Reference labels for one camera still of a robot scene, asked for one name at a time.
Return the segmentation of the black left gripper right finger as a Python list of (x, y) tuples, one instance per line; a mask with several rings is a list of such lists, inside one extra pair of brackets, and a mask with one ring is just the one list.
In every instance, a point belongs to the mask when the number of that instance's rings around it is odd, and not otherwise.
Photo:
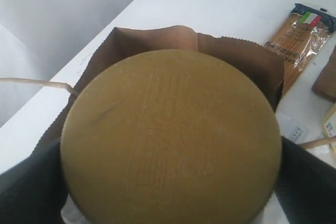
[(335, 223), (335, 168), (281, 138), (275, 194), (289, 223)]

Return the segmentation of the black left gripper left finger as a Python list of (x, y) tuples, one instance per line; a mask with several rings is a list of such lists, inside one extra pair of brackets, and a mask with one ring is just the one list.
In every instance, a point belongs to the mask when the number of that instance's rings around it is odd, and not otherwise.
[(1, 174), (1, 223), (63, 223), (67, 197), (60, 140), (53, 140)]

